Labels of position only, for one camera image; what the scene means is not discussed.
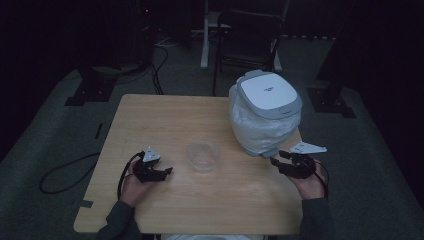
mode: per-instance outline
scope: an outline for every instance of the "wire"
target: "wire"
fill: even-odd
[[[80,183],[96,167],[97,161],[90,167],[90,169],[87,170],[87,172],[84,173],[84,175],[79,180],[77,180],[76,182],[74,182],[73,184],[71,184],[70,186],[68,186],[66,188],[63,188],[63,189],[60,189],[60,190],[56,190],[56,191],[48,191],[48,190],[46,190],[43,187],[44,181],[46,180],[46,178],[50,174],[56,172],[59,169],[65,168],[65,167],[67,167],[67,166],[69,166],[71,164],[74,164],[74,163],[77,163],[77,162],[82,161],[84,159],[87,159],[87,158],[90,158],[90,157],[94,157],[94,156],[98,156],[98,155],[100,155],[100,153],[89,154],[87,156],[84,156],[82,158],[78,158],[78,159],[76,159],[74,161],[71,161],[69,163],[66,163],[66,164],[63,164],[63,165],[60,165],[60,166],[57,166],[57,167],[52,168],[50,171],[48,171],[46,174],[43,175],[43,177],[40,180],[40,183],[39,183],[38,188],[40,189],[40,191],[42,193],[45,193],[45,194],[58,194],[58,193],[62,193],[62,192],[68,191],[69,189],[75,187],[78,183]]]
[[[301,161],[301,163],[303,164],[303,165],[305,165],[314,175],[315,175],[315,177],[317,177],[318,178],[318,180],[321,182],[321,185],[322,185],[322,187],[324,188],[324,197],[325,197],[325,199],[328,199],[328,192],[329,192],[329,190],[328,190],[328,184],[330,183],[330,174],[328,173],[328,170],[327,170],[327,168],[322,164],[322,163],[320,163],[320,162],[318,162],[318,161],[316,161],[316,160],[314,160],[314,162],[316,162],[316,163],[318,163],[319,165],[321,165],[321,167],[324,169],[324,171],[325,171],[325,173],[326,173],[326,175],[327,175],[327,183],[318,175],[318,173],[316,172],[316,171],[314,171],[314,170],[312,170],[309,166],[308,166],[308,164],[306,164],[305,162],[303,162],[303,161]]]
[[[155,91],[157,95],[164,95],[163,90],[162,90],[162,86],[160,85],[160,81],[159,81],[159,70],[162,68],[163,64],[166,62],[166,60],[168,59],[168,50],[166,50],[163,47],[160,46],[155,46],[155,48],[161,49],[165,52],[165,58],[162,60],[162,62],[159,64],[159,66],[156,68],[154,66],[154,64],[151,64],[152,70],[153,70],[153,76],[152,76],[152,81],[153,81],[153,85],[155,87]]]
[[[191,38],[194,38],[194,37],[196,37],[197,35],[199,35],[199,33],[200,33],[200,31],[195,32],[195,33],[193,33],[190,37],[191,37]]]
[[[155,43],[155,46],[157,46],[157,47],[170,48],[170,47],[178,46],[180,44],[181,44],[180,41],[173,41],[173,39],[171,37],[165,37],[164,39],[162,39],[159,42]]]
[[[134,156],[132,156],[132,158],[127,162],[127,164],[124,167],[124,170],[122,171],[121,177],[119,178],[119,183],[118,183],[118,190],[117,190],[117,196],[118,196],[118,200],[121,198],[121,192],[122,192],[122,183],[124,182],[124,179],[128,176],[125,176],[125,174],[127,174],[128,168],[130,167],[131,162],[134,160],[134,158],[139,157],[140,159],[143,159],[144,157],[144,151],[136,153]]]

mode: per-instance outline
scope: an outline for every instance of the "wooden table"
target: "wooden table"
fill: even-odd
[[[174,167],[136,208],[143,233],[296,234],[302,217],[294,185],[269,159],[247,155],[233,135],[229,99],[219,97],[125,95],[84,196],[77,232],[97,232],[117,200],[126,162],[152,146],[161,156],[156,169]],[[187,162],[198,139],[213,141],[221,158],[201,174]],[[300,141],[298,131],[281,149]]]

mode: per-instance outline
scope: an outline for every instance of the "black chair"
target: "black chair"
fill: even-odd
[[[239,10],[222,12],[218,17],[213,96],[218,67],[222,72],[222,65],[273,71],[282,35],[280,17]]]
[[[241,10],[280,16],[284,22],[290,0],[228,0],[226,3],[226,7],[223,8],[225,10]]]

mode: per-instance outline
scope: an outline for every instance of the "plastic bag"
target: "plastic bag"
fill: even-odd
[[[252,112],[238,95],[237,85],[229,92],[230,120],[238,142],[251,156],[278,154],[278,147],[300,124],[301,111],[282,119],[266,119]]]

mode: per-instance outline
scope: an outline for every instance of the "gray carpet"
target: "gray carpet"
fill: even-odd
[[[282,42],[279,56],[283,66],[280,74],[304,101],[299,127],[303,140],[328,149],[327,153],[314,156],[331,174],[329,203],[338,239],[424,239],[423,210],[360,96],[350,89],[342,91],[356,119],[314,112],[306,88],[328,84],[315,78],[331,44],[327,40],[288,39]],[[169,58],[159,72],[165,94],[210,96],[213,67],[200,69],[201,41],[194,39],[191,48],[176,45],[167,50]],[[162,50],[155,51],[156,66],[164,56]],[[227,96],[230,86],[245,71],[224,68],[224,73],[218,76],[217,94]],[[76,187],[56,195],[41,193],[39,180],[57,165],[101,151],[122,95],[155,94],[155,91],[150,75],[129,76],[119,78],[107,103],[65,107],[66,99],[74,94],[80,81],[74,71],[58,83],[1,163],[0,239],[94,238],[94,234],[73,230],[91,174]],[[99,124],[104,127],[98,134]],[[69,185],[95,161],[96,157],[89,158],[61,170],[47,179],[46,188],[55,190]]]

